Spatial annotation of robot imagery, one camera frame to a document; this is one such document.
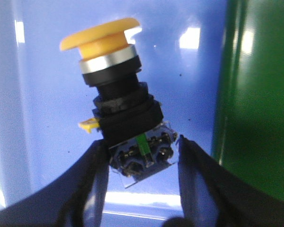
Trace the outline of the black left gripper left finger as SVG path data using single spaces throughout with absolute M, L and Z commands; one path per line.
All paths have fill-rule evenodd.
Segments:
M 109 174 L 109 152 L 94 141 L 65 173 L 0 211 L 0 227 L 98 227 Z

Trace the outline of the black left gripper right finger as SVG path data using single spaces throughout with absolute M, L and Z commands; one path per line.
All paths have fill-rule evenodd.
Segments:
M 220 166 L 194 141 L 178 139 L 178 179 L 182 211 L 197 219 L 195 177 L 200 173 L 218 209 L 220 227 L 284 227 L 284 202 L 248 185 Z

